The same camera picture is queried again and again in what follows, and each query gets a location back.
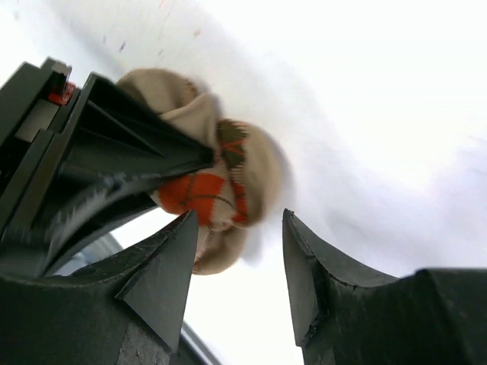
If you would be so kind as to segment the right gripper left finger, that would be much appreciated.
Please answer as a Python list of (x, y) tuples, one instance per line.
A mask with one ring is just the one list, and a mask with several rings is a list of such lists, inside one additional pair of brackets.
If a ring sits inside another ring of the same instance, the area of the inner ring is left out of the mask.
[(1, 274), (3, 364), (167, 364), (176, 353), (198, 218), (69, 276)]

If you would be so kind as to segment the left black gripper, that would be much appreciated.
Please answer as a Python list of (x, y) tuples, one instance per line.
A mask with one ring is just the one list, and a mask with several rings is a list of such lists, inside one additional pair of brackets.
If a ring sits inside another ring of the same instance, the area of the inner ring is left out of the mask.
[(36, 210), (31, 203), (18, 207), (53, 139), (43, 133), (77, 97), (71, 73), (71, 65), (51, 58), (40, 67), (24, 62), (1, 87), (2, 274), (55, 273), (84, 247), (147, 211), (145, 193), (159, 179), (213, 163), (210, 148), (92, 73), (72, 113), (76, 126), (61, 175), (80, 183), (124, 178), (91, 184), (55, 211)]

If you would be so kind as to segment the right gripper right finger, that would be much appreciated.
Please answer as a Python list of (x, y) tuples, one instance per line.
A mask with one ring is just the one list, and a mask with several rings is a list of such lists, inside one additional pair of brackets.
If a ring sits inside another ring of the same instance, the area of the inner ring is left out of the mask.
[(294, 340), (307, 364), (484, 364), (486, 272), (395, 278), (320, 239), (293, 211), (282, 240)]

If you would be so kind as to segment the orange argyle sock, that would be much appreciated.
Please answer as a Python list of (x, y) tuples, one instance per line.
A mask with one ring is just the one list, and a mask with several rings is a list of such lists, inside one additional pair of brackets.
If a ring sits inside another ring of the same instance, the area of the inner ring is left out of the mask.
[(167, 69), (135, 69), (117, 84), (161, 120), (212, 149), (211, 167), (172, 179), (150, 196), (167, 213), (198, 214), (193, 274), (225, 271), (242, 255), (248, 230), (278, 201), (282, 162), (275, 144), (261, 128), (223, 118), (216, 96)]

